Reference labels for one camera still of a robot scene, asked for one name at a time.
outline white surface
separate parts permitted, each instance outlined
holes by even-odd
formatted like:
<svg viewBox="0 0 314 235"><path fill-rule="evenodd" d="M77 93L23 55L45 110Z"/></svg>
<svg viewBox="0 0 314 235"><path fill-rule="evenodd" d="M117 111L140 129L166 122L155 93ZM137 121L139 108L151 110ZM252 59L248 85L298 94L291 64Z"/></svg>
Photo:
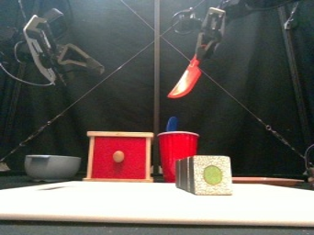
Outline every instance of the white surface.
<svg viewBox="0 0 314 235"><path fill-rule="evenodd" d="M0 191L0 219L314 227L314 191L232 185L195 196L174 184L65 182Z"/></svg>

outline wooden knob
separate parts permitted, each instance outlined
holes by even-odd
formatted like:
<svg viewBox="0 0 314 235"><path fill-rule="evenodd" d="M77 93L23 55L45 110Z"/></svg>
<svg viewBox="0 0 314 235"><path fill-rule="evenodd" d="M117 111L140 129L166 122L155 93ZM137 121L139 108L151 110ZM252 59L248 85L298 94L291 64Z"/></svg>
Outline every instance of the wooden knob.
<svg viewBox="0 0 314 235"><path fill-rule="evenodd" d="M124 153L121 151L116 151L113 154L112 154L112 160L116 162L116 163L120 163L123 160L124 160Z"/></svg>

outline wooden box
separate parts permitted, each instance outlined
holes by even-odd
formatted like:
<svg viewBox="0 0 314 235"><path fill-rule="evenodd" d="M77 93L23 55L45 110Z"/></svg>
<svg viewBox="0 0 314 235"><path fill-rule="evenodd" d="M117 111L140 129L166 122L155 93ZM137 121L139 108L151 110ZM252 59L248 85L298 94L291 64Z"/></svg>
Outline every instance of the wooden box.
<svg viewBox="0 0 314 235"><path fill-rule="evenodd" d="M88 131L89 152L84 181L152 182L151 132Z"/></svg>
<svg viewBox="0 0 314 235"><path fill-rule="evenodd" d="M195 195L231 195L231 160L192 156L175 162L175 185Z"/></svg>

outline green circle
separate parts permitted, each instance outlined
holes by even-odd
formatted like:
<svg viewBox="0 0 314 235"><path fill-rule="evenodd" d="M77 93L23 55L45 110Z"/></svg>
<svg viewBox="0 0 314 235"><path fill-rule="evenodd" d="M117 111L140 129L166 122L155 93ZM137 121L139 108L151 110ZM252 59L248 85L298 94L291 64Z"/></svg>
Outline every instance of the green circle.
<svg viewBox="0 0 314 235"><path fill-rule="evenodd" d="M215 165L210 165L203 170L203 179L207 184L218 185L222 181L222 171Z"/></svg>

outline blue object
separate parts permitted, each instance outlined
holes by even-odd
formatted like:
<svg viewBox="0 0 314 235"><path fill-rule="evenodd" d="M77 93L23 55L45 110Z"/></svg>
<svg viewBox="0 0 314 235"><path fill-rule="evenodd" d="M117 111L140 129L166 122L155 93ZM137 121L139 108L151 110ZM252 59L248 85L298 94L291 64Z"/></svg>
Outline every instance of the blue object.
<svg viewBox="0 0 314 235"><path fill-rule="evenodd" d="M176 131L178 128L178 118L171 117L167 123L166 131Z"/></svg>

